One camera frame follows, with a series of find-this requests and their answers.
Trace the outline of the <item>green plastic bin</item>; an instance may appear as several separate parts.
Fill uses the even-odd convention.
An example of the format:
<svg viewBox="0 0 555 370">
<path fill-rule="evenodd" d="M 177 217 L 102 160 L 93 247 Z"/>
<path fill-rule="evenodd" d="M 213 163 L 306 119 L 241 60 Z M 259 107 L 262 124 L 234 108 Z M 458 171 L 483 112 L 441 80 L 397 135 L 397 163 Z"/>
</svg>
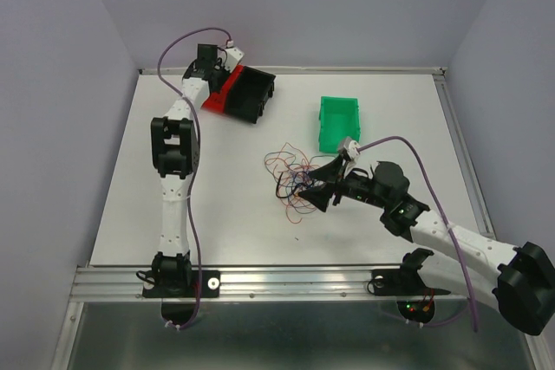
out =
<svg viewBox="0 0 555 370">
<path fill-rule="evenodd" d="M 356 98 L 322 96 L 318 119 L 320 153 L 336 153 L 339 143 L 346 137 L 360 139 L 360 114 Z"/>
</svg>

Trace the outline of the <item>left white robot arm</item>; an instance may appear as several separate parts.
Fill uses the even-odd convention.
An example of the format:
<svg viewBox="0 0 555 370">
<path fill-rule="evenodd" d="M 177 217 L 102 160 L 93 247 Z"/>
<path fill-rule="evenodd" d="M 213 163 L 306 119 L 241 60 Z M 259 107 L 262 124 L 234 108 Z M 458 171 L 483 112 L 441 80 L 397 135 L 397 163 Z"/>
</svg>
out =
<svg viewBox="0 0 555 370">
<path fill-rule="evenodd" d="M 182 79 L 179 99 L 150 124 L 153 167 L 160 176 L 162 220 L 159 248 L 144 273 L 145 297 L 182 297 L 193 290 L 187 238 L 191 183 L 199 167 L 198 111 L 225 73 L 218 46 L 200 44 Z"/>
</svg>

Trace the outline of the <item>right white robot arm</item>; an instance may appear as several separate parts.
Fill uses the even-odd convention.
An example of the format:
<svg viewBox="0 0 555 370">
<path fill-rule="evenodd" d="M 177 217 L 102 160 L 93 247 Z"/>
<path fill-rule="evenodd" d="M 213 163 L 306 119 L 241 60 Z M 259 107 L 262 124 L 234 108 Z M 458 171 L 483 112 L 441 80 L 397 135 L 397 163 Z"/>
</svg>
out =
<svg viewBox="0 0 555 370">
<path fill-rule="evenodd" d="M 387 231 L 417 245 L 400 267 L 405 290 L 428 287 L 463 295 L 529 335 L 541 334 L 554 316 L 554 265 L 543 248 L 503 243 L 446 222 L 409 194 L 409 181 L 397 164 L 381 162 L 363 173 L 337 157 L 310 178 L 315 185 L 298 195 L 318 210 L 342 198 L 372 205 L 382 210 Z"/>
</svg>

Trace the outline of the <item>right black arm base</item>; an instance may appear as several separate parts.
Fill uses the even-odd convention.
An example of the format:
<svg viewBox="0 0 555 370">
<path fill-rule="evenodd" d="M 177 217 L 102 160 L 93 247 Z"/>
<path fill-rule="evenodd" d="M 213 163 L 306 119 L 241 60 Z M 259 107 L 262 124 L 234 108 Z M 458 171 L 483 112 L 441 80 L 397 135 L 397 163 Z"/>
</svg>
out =
<svg viewBox="0 0 555 370">
<path fill-rule="evenodd" d="M 449 295 L 445 289 L 427 286 L 415 271 L 396 269 L 374 269 L 366 284 L 367 291 L 376 296 Z"/>
</svg>

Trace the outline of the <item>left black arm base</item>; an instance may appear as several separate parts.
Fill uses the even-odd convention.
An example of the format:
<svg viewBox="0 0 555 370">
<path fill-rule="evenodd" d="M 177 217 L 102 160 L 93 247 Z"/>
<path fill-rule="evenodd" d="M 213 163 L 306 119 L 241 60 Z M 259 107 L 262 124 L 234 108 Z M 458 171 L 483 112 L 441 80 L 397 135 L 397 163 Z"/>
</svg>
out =
<svg viewBox="0 0 555 370">
<path fill-rule="evenodd" d="M 142 296 L 162 298 L 218 298 L 221 273 L 216 269 L 202 269 L 202 276 L 194 269 L 188 256 L 163 256 L 158 253 L 149 270 L 138 270 L 142 282 Z"/>
</svg>

